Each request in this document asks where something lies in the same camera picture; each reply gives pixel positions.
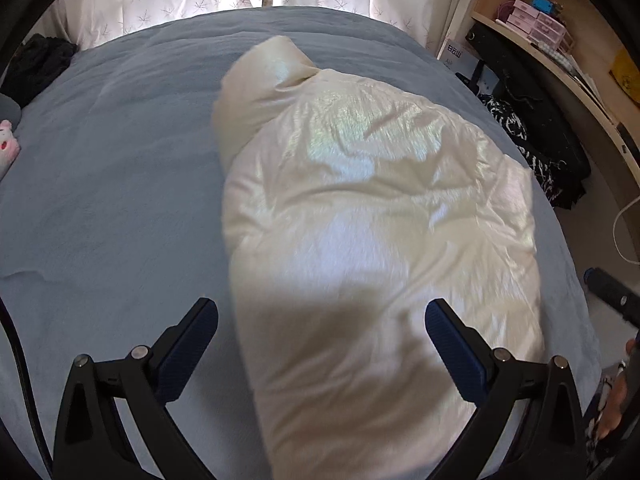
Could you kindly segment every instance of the metal bolt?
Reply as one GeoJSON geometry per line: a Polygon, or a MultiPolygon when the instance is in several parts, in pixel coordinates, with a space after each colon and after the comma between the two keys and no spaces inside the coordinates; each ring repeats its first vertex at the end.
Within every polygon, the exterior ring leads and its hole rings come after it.
{"type": "Polygon", "coordinates": [[[554,364],[558,367],[561,368],[562,370],[564,370],[565,368],[567,368],[569,366],[569,361],[567,361],[564,357],[562,357],[561,355],[557,355],[556,357],[554,357],[554,364]]]}
{"type": "Polygon", "coordinates": [[[140,346],[136,346],[131,351],[131,357],[133,357],[134,359],[143,359],[146,357],[148,353],[149,353],[149,348],[147,348],[144,345],[140,345],[140,346]]]}
{"type": "Polygon", "coordinates": [[[494,356],[498,361],[508,361],[511,359],[511,352],[509,352],[506,348],[496,348],[494,350],[494,356]]]}
{"type": "Polygon", "coordinates": [[[74,365],[78,368],[82,368],[85,364],[89,362],[89,356],[87,354],[80,354],[78,357],[74,359],[74,365]]]}

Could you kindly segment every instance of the person's hand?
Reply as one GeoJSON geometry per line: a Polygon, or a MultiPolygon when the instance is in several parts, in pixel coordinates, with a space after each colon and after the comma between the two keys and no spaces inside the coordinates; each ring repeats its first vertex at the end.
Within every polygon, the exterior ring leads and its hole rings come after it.
{"type": "MultiPolygon", "coordinates": [[[[626,353],[631,354],[636,342],[634,339],[630,339],[626,342],[626,353]]],[[[626,399],[626,377],[625,374],[620,374],[613,384],[609,397],[607,397],[607,403],[602,410],[602,417],[598,424],[598,430],[596,436],[598,439],[605,438],[611,431],[615,430],[622,420],[622,411],[620,406],[626,399]]]]}

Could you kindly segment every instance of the wooden shelf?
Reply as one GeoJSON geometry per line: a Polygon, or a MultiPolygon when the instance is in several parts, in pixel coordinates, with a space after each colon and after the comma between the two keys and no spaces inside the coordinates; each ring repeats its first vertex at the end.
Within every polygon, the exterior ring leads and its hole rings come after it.
{"type": "Polygon", "coordinates": [[[545,54],[536,49],[523,37],[517,35],[515,32],[512,32],[507,27],[500,25],[499,23],[495,23],[494,20],[490,20],[483,14],[473,12],[471,16],[476,21],[484,23],[487,27],[492,28],[508,40],[515,43],[521,49],[525,50],[531,57],[535,58],[537,62],[539,62],[542,66],[549,70],[549,72],[551,72],[556,78],[558,78],[580,100],[580,102],[584,105],[585,108],[587,108],[591,115],[593,115],[602,129],[607,133],[609,138],[616,145],[618,151],[620,152],[620,155],[625,159],[629,170],[631,170],[631,173],[638,183],[638,186],[640,186],[640,166],[638,166],[638,163],[633,158],[631,151],[622,140],[622,137],[620,137],[620,134],[616,130],[616,126],[611,122],[611,120],[609,120],[609,118],[602,112],[602,110],[600,110],[598,105],[593,102],[593,100],[582,89],[582,87],[564,70],[562,70],[551,59],[549,59],[545,54]]]}
{"type": "MultiPolygon", "coordinates": [[[[618,206],[624,207],[640,194],[640,165],[618,133],[617,126],[623,124],[636,146],[640,146],[640,107],[609,74],[622,42],[589,0],[553,0],[562,6],[562,19],[575,40],[572,55],[580,68],[594,79],[604,113],[582,86],[555,62],[523,37],[495,23],[498,6],[508,1],[476,0],[471,17],[536,60],[530,64],[531,69],[563,111],[602,173],[618,206]]],[[[627,211],[624,219],[640,256],[640,205],[627,211]]]]}

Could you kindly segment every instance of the floor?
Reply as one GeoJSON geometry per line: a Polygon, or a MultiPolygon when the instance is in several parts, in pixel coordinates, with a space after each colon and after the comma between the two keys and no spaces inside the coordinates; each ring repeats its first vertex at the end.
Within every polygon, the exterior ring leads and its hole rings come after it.
{"type": "MultiPolygon", "coordinates": [[[[576,271],[582,281],[586,269],[601,267],[640,294],[640,266],[626,263],[613,244],[611,228],[618,206],[593,161],[591,168],[591,177],[585,182],[587,194],[571,211],[556,210],[576,271]]],[[[631,239],[622,219],[618,222],[616,239],[623,254],[635,260],[631,239]]],[[[602,367],[608,367],[625,356],[625,342],[636,336],[636,330],[583,288],[587,294],[591,322],[600,339],[602,367]]]]}

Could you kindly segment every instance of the shelf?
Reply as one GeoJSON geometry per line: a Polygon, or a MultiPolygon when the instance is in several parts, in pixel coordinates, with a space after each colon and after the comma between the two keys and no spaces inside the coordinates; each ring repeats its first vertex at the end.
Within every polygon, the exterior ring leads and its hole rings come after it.
{"type": "MultiPolygon", "coordinates": [[[[510,0],[476,0],[474,11],[493,22],[498,5],[507,1],[510,0]]],[[[572,55],[580,68],[594,79],[612,122],[615,126],[618,122],[623,123],[636,145],[640,146],[640,107],[609,73],[622,48],[620,38],[589,0],[553,1],[561,5],[562,19],[574,37],[572,55]]]]}
{"type": "Polygon", "coordinates": [[[556,65],[551,59],[549,59],[545,54],[536,49],[532,44],[530,44],[523,37],[515,34],[507,27],[500,25],[499,23],[495,23],[494,20],[490,20],[488,17],[480,14],[479,12],[473,12],[472,18],[476,21],[486,25],[489,28],[492,28],[500,35],[504,36],[511,42],[515,43],[522,50],[527,52],[531,57],[533,57],[537,62],[539,62],[546,70],[552,73],[553,76],[556,77],[564,86],[567,87],[569,91],[571,91],[584,105],[584,107],[589,111],[589,113],[598,121],[598,124],[602,127],[602,129],[607,133],[609,138],[617,147],[620,152],[620,156],[622,156],[628,165],[629,170],[633,174],[636,183],[640,186],[640,166],[633,158],[629,148],[626,146],[620,134],[618,133],[616,126],[609,120],[609,118],[603,113],[602,110],[598,107],[596,103],[589,97],[589,95],[582,89],[582,87],[569,76],[564,70],[562,70],[558,65],[556,65]]]}

